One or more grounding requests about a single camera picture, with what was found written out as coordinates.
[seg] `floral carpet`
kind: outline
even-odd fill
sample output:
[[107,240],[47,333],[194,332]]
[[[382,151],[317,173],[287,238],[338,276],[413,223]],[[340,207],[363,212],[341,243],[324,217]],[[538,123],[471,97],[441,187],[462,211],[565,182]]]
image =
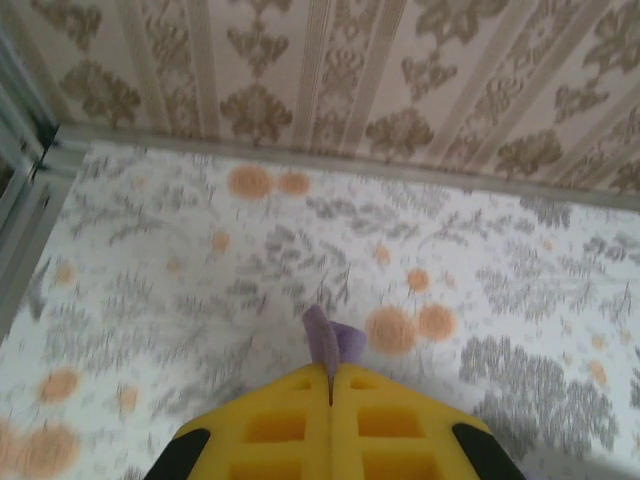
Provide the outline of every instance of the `floral carpet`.
[[314,303],[528,474],[636,477],[639,239],[631,212],[96,144],[1,340],[0,478],[140,480],[310,361]]

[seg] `wall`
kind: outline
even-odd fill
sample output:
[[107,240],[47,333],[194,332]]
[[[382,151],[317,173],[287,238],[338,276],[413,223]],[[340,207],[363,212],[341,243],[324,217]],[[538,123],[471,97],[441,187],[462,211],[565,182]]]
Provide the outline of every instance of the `wall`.
[[0,0],[63,121],[640,194],[640,0]]

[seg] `orange flower pattern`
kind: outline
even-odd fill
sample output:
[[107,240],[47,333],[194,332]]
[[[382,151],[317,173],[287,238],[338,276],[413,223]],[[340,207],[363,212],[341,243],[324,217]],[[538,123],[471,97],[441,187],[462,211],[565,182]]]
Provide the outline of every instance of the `orange flower pattern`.
[[243,200],[260,200],[271,193],[273,179],[262,167],[247,165],[234,168],[227,179],[229,191]]
[[442,305],[425,305],[418,314],[418,332],[421,336],[442,342],[456,330],[456,317]]
[[395,307],[383,307],[373,312],[366,323],[369,345],[386,355],[404,355],[416,343],[416,331],[407,315]]
[[40,384],[39,400],[42,403],[60,403],[77,388],[80,375],[75,369],[61,368],[51,372]]
[[636,214],[153,148],[86,161],[0,333],[0,479],[142,478],[183,420],[308,361],[316,302],[366,332],[364,365],[514,459],[548,442],[575,479],[594,452],[640,472]]
[[304,173],[285,173],[278,179],[278,188],[283,193],[293,196],[302,196],[309,193],[311,180]]

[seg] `floor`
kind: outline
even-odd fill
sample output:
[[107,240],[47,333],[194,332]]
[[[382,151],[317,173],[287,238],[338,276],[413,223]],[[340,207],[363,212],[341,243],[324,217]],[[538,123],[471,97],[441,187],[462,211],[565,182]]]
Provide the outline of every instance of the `floor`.
[[528,474],[636,478],[638,238],[623,210],[97,142],[0,345],[0,478],[142,479],[309,362],[316,302]]

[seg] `wallpaper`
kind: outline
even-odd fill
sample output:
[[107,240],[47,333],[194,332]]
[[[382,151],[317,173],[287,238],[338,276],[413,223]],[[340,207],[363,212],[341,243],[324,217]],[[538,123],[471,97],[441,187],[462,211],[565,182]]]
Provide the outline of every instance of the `wallpaper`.
[[0,0],[61,121],[640,194],[640,0]]
[[0,478],[140,480],[310,362],[314,303],[536,478],[638,478],[639,238],[632,212],[96,144],[0,339]]

